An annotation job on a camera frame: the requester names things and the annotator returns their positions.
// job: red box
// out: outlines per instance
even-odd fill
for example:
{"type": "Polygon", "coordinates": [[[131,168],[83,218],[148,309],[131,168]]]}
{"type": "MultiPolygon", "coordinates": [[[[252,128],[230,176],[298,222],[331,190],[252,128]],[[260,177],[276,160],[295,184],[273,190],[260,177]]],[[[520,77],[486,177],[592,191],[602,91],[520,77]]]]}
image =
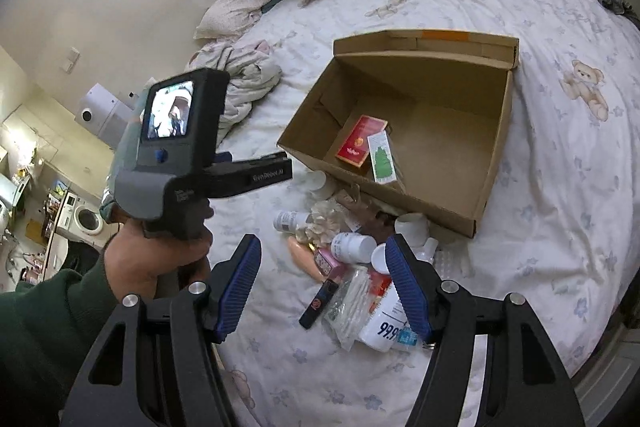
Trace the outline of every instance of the red box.
{"type": "Polygon", "coordinates": [[[369,157],[367,137],[386,128],[386,120],[363,114],[353,126],[335,157],[356,167],[362,167],[369,157]]]}

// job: washing machine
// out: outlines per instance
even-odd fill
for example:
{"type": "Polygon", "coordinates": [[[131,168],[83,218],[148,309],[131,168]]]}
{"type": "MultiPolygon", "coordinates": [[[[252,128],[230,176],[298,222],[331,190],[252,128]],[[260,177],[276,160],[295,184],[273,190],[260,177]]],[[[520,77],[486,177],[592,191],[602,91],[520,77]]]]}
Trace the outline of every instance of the washing machine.
{"type": "Polygon", "coordinates": [[[105,223],[97,206],[67,192],[56,232],[70,241],[82,241],[100,249],[118,231],[118,226],[117,223],[105,223]]]}

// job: white floral bed sheet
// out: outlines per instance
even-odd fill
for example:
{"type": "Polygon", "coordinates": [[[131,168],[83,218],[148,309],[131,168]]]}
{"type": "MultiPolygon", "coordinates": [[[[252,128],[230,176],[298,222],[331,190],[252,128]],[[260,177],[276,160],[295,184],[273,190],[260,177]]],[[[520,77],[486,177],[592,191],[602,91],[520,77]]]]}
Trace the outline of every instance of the white floral bed sheet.
{"type": "MultiPolygon", "coordinates": [[[[284,0],[239,43],[265,39],[282,81],[223,141],[235,158],[273,152],[332,56],[332,42],[382,28],[454,28],[517,36],[520,67],[497,179],[473,240],[436,230],[436,269],[476,295],[526,296],[569,373],[589,356],[640,265],[640,32],[596,0],[284,0]]],[[[244,233],[262,266],[238,331],[219,347],[248,425],[401,426],[428,353],[346,352],[298,318],[318,290],[271,224],[310,205],[296,181],[213,202],[210,261],[244,233]]],[[[479,337],[460,425],[473,425],[484,375],[479,337]]]]}

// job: dark green sweater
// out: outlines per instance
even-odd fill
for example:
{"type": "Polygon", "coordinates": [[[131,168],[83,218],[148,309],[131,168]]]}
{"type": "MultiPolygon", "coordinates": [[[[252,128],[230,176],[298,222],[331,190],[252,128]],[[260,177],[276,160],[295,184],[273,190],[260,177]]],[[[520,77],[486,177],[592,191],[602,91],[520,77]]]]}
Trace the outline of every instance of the dark green sweater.
{"type": "Polygon", "coordinates": [[[58,424],[115,305],[102,256],[84,277],[65,269],[37,286],[21,283],[0,294],[0,424],[58,424]]]}

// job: black marker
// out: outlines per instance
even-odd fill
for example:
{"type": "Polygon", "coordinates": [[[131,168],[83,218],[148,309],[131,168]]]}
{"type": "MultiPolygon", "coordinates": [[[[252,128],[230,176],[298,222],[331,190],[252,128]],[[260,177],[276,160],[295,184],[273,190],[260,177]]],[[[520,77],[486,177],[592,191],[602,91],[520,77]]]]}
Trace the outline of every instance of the black marker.
{"type": "Polygon", "coordinates": [[[332,281],[331,279],[327,279],[324,281],[318,293],[311,301],[311,304],[306,308],[305,312],[300,317],[298,321],[300,326],[308,330],[311,326],[314,325],[316,319],[322,313],[322,310],[331,302],[331,299],[334,298],[335,291],[338,289],[340,285],[337,282],[332,281]]]}

